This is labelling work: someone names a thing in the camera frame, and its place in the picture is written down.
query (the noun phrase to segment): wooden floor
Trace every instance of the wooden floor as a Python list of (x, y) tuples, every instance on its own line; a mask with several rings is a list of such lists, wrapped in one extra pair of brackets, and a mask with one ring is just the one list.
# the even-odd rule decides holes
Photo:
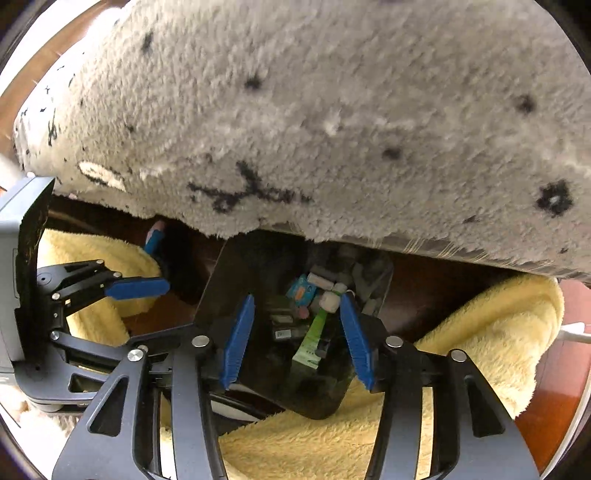
[[(56, 34), (23, 68), (0, 97), (0, 153), (14, 158), (12, 123), (35, 82), (71, 45), (80, 40), (102, 11), (125, 0), (103, 0)], [(67, 199), (56, 199), (54, 210), (79, 216), (99, 232), (142, 245), (154, 220), (133, 219), (121, 212), (89, 209)], [(196, 264), (211, 270), (222, 242), (195, 233)], [(382, 311), (391, 332), (416, 340), (475, 295), (511, 272), (482, 265), (460, 264), (412, 255), (393, 254), (396, 264), (392, 287)], [(591, 324), (591, 293), (575, 281), (562, 283), (566, 299), (565, 323)], [(126, 319), (133, 333), (159, 330), (189, 321), (195, 307), (173, 294), (157, 301), (143, 316)], [(591, 365), (591, 345), (556, 342), (537, 369), (538, 387), (527, 411), (517, 419), (540, 471), (548, 465), (569, 428)]]
[[(591, 325), (591, 290), (575, 280), (564, 280), (560, 287), (565, 301), (563, 323)], [(550, 346), (538, 364), (534, 398), (517, 418), (517, 426), (540, 473), (569, 429), (590, 369), (591, 345), (560, 340)]]

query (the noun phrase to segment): yellow towel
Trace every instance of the yellow towel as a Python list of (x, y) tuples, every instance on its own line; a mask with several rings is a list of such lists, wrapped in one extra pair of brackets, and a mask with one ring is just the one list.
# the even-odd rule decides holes
[[(417, 347), (446, 354), (465, 350), (512, 417), (525, 410), (535, 387), (535, 366), (556, 338), (564, 299), (556, 280), (523, 275), (484, 292), (451, 315)], [(429, 474), (433, 435), (431, 397), (423, 402), (417, 478)], [(335, 415), (309, 420), (286, 411), (220, 439), (232, 480), (363, 479), (374, 447), (383, 395), (351, 385)], [(161, 451), (174, 478), (170, 432)]]

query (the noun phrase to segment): white fluffy rug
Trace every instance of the white fluffy rug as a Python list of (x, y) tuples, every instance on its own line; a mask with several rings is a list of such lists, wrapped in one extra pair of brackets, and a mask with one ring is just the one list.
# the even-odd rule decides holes
[(60, 194), (591, 272), (591, 79), (533, 0), (139, 0), (48, 79), (15, 134)]

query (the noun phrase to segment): screw head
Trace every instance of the screw head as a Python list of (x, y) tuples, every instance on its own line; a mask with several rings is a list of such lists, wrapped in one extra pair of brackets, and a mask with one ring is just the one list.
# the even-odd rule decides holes
[(130, 350), (127, 354), (127, 358), (130, 362), (139, 362), (144, 357), (144, 351), (139, 348)]
[(461, 350), (452, 350), (452, 359), (456, 362), (465, 362), (468, 356)]
[(39, 273), (37, 276), (37, 285), (47, 285), (51, 282), (51, 275), (49, 273)]
[(203, 348), (207, 346), (209, 343), (209, 337), (207, 335), (197, 335), (193, 340), (191, 340), (191, 345), (196, 346), (197, 348)]
[(399, 336), (391, 335), (386, 338), (386, 345), (392, 348), (400, 348), (404, 344), (404, 340), (402, 340)]

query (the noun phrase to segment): brown wooden surface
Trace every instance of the brown wooden surface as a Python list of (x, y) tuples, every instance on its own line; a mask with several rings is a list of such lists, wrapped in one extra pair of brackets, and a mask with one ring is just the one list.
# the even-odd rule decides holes
[(391, 254), (394, 275), (380, 312), (389, 333), (415, 342), (487, 288), (516, 274), (485, 265)]
[[(591, 325), (591, 290), (564, 280), (564, 324)], [(554, 342), (538, 364), (537, 387), (525, 412), (516, 420), (540, 472), (545, 470), (569, 428), (591, 368), (591, 345)]]

